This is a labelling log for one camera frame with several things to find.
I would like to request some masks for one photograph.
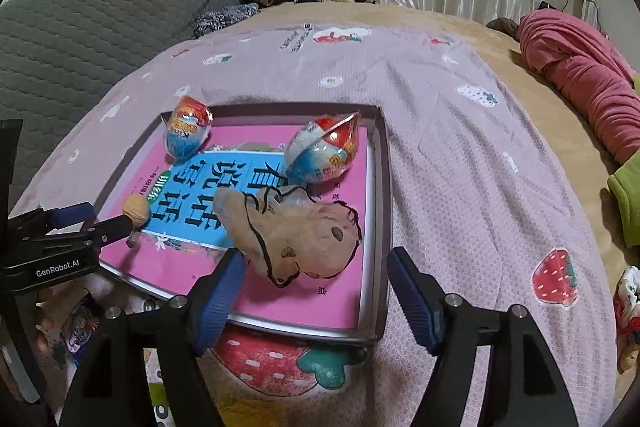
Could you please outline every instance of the gray sofa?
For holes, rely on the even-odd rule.
[[[193,17],[238,0],[8,0],[0,119],[22,118],[12,208],[71,128],[127,74],[191,38]]]

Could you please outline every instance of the pink blanket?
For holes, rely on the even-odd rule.
[[[552,82],[620,164],[640,149],[634,71],[599,31],[557,10],[525,15],[518,29],[529,68]]]
[[[14,215],[39,203],[60,208],[96,201],[149,123],[186,93],[210,105],[350,101],[381,107],[393,245],[404,246],[418,269],[474,306],[525,305],[556,357],[580,427],[602,427],[616,383],[616,327],[593,233],[558,159],[471,45],[407,28],[241,25],[176,44],[123,78],[82,118]],[[158,259],[172,244],[156,245]],[[161,268],[156,265],[148,269]],[[105,309],[155,307],[153,299],[101,274],[74,284],[89,288]],[[217,398],[277,399],[290,427],[408,427],[435,361],[416,344],[393,291],[385,335],[367,349],[368,362],[363,355],[227,328],[198,363]],[[74,368],[49,360],[50,402],[59,410],[70,381],[66,371]],[[487,349],[479,349],[463,427],[478,425],[488,360]],[[156,354],[146,373],[152,383],[162,382]],[[165,414],[158,421],[173,426]]]

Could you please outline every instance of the blue gripper pad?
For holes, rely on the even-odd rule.
[[[211,275],[200,277],[189,292],[191,345],[201,357],[215,346],[244,281],[244,255],[229,248]]]
[[[94,207],[91,203],[78,203],[56,208],[49,217],[49,226],[52,229],[66,229],[70,225],[95,219]]]
[[[444,291],[431,276],[421,273],[403,247],[394,248],[386,270],[415,341],[434,355],[445,334]]]

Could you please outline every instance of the pink book cover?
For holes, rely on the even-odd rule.
[[[224,227],[210,211],[218,186],[255,192],[276,186],[282,172],[282,152],[210,150],[263,142],[283,148],[299,129],[295,125],[214,126],[205,149],[190,162],[172,166],[163,143],[163,124],[152,133],[114,185],[98,219],[122,213],[126,197],[134,192],[151,196],[152,219],[140,235],[139,245],[118,241],[102,249],[100,260],[124,274],[172,294],[187,294],[202,275],[213,271],[231,247]],[[364,237],[366,208],[367,133],[358,133],[359,153],[349,171],[323,185],[316,197],[345,201],[358,212]],[[358,326],[364,244],[343,272],[334,279],[312,279],[300,274],[279,289],[249,265],[235,311],[268,321],[306,327],[350,330]]]

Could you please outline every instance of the strawberry print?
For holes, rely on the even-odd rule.
[[[533,272],[533,292],[548,304],[571,306],[578,298],[578,284],[571,256],[566,250],[549,252]]]
[[[295,339],[227,325],[212,351],[236,377],[267,396],[299,396],[318,384],[313,373],[296,365],[309,347]]]

